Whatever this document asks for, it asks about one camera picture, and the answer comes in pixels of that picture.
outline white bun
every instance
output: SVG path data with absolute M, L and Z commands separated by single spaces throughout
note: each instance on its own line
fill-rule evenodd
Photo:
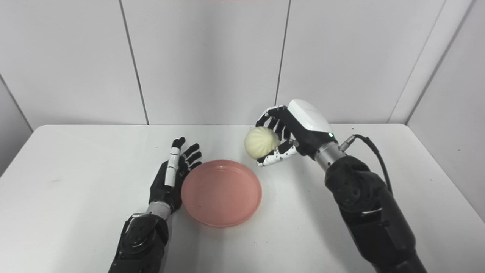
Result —
M 280 144 L 278 135 L 268 127 L 259 126 L 251 129 L 244 139 L 247 154 L 253 159 L 261 158 Z

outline pink plate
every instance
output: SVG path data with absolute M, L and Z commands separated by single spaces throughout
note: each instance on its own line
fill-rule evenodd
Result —
M 197 221 L 230 227 L 249 219 L 261 202 L 261 184 L 248 167 L 231 160 L 206 162 L 189 173 L 182 202 Z

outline table surface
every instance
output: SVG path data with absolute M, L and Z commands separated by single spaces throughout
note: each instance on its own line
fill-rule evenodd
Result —
M 324 172 L 295 156 L 258 168 L 246 155 L 251 126 L 45 125 L 0 178 L 0 272 L 108 271 L 124 221 L 147 207 L 149 186 L 174 138 L 198 142 L 203 161 L 250 167 L 263 198 L 248 221 L 211 228 L 182 209 L 169 221 L 163 267 L 184 273 L 363 272 Z M 485 224 L 412 131 L 399 124 L 332 125 L 342 142 L 368 135 L 388 167 L 394 196 L 429 272 L 483 272 Z M 382 175 L 356 141 L 348 154 Z

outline robotic arm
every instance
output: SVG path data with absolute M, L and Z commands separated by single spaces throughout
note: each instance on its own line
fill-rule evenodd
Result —
M 160 169 L 150 187 L 148 209 L 133 214 L 121 231 L 118 248 L 109 273 L 159 273 L 168 242 L 168 217 L 182 205 L 180 191 L 185 177 L 201 164 L 199 144 L 182 155 L 185 138 L 175 139 L 170 158 Z
M 293 100 L 288 107 L 266 109 L 256 126 L 264 126 L 268 120 L 268 127 L 283 143 L 258 159 L 258 166 L 280 162 L 296 153 L 310 156 L 325 171 L 325 186 L 333 193 L 358 250 L 375 270 L 426 273 L 416 254 L 411 228 L 392 196 L 384 162 L 368 137 L 353 135 L 339 146 L 325 118 L 302 100 Z M 356 138 L 378 156 L 387 185 L 362 161 L 345 153 Z

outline white wall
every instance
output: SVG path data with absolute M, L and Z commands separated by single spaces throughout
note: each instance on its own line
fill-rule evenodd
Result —
M 476 1 L 409 127 L 485 220 L 484 90 L 485 1 Z
M 404 122 L 470 1 L 4 0 L 0 72 L 33 128 Z
M 150 124 L 252 124 L 275 103 L 289 0 L 123 0 Z
M 386 123 L 444 3 L 292 1 L 277 104 L 298 97 L 332 123 Z M 457 25 L 448 25 L 450 33 Z M 437 41 L 444 49 L 450 38 Z
M 0 1 L 0 73 L 34 129 L 146 124 L 118 1 Z
M 31 130 L 0 76 L 0 176 L 29 138 Z

